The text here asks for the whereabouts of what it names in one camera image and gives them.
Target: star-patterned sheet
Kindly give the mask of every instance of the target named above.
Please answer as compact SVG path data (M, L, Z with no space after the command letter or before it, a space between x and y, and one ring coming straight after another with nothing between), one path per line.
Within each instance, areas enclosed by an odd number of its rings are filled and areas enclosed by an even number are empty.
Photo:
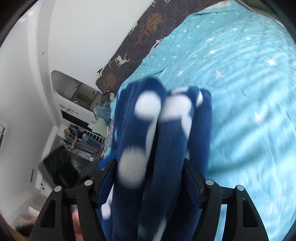
M207 178L243 185L269 239L282 240L296 218L296 45L286 29L224 1L188 16L121 89L150 75L167 89L193 85L211 92ZM225 215L223 207L216 240Z

